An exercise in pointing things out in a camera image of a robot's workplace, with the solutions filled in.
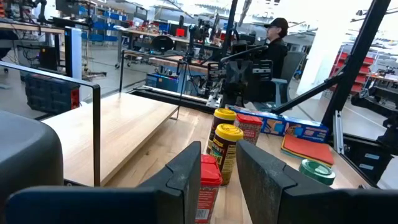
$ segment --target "chair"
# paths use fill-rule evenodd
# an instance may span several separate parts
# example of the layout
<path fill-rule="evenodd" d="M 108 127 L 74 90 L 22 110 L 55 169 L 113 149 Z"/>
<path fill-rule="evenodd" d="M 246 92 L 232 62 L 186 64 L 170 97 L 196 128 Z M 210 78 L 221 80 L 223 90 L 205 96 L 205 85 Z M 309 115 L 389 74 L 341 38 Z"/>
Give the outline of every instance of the chair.
<path fill-rule="evenodd" d="M 173 40 L 166 35 L 158 35 L 152 40 L 150 44 L 153 49 L 161 52 L 161 55 L 164 55 L 164 52 L 173 49 L 174 47 Z"/>
<path fill-rule="evenodd" d="M 285 60 L 284 66 L 282 68 L 281 78 L 273 78 L 271 82 L 275 83 L 275 102 L 253 102 L 253 105 L 259 111 L 267 111 L 273 108 L 277 108 L 282 103 L 290 101 L 289 96 L 289 84 L 290 81 L 298 69 L 301 61 L 305 58 L 305 53 L 303 52 L 288 52 Z"/>

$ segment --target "green lid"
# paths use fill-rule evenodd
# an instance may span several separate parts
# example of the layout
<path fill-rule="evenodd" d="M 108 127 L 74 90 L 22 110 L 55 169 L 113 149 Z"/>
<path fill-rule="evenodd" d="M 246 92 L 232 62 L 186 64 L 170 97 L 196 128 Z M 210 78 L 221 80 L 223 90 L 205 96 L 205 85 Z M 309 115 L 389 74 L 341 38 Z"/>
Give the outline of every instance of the green lid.
<path fill-rule="evenodd" d="M 308 159 L 304 159 L 301 162 L 298 170 L 302 174 L 326 185 L 331 185 L 336 177 L 336 174 L 329 167 Z"/>

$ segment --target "red container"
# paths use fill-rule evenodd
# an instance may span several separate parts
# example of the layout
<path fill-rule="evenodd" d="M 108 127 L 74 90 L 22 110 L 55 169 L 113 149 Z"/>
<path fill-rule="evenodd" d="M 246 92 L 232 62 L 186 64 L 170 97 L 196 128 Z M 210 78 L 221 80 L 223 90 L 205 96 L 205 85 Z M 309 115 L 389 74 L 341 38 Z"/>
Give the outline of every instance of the red container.
<path fill-rule="evenodd" d="M 175 30 L 175 35 L 176 35 L 177 37 L 183 37 L 183 36 L 185 36 L 185 29 L 177 28 L 177 29 Z"/>
<path fill-rule="evenodd" d="M 243 131 L 243 139 L 256 145 L 260 135 L 262 121 L 255 116 L 244 114 L 236 115 L 234 125 Z"/>
<path fill-rule="evenodd" d="M 201 155 L 201 186 L 195 223 L 209 223 L 223 178 L 213 156 Z"/>

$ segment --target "yellow can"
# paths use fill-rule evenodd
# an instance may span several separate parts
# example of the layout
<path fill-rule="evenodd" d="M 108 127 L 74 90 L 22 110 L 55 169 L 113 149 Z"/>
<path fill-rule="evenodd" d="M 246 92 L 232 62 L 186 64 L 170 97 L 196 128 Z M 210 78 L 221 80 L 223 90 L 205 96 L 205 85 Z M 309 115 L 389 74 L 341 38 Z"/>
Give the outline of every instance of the yellow can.
<path fill-rule="evenodd" d="M 223 177 L 221 186 L 229 184 L 236 158 L 236 141 L 243 139 L 243 131 L 232 124 L 217 125 L 210 155 L 216 158 Z"/>
<path fill-rule="evenodd" d="M 213 124 L 211 125 L 209 141 L 207 144 L 206 153 L 210 155 L 211 145 L 213 144 L 213 138 L 216 128 L 219 124 L 233 124 L 236 118 L 236 113 L 229 109 L 219 108 L 214 111 Z"/>

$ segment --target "red bin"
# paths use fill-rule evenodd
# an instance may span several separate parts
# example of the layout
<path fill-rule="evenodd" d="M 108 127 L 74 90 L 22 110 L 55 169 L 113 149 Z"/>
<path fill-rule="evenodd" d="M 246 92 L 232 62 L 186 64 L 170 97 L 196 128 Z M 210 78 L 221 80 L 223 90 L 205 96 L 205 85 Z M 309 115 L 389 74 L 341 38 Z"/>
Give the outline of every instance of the red bin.
<path fill-rule="evenodd" d="M 209 223 L 223 178 L 213 156 L 201 155 L 201 186 L 195 223 Z"/>

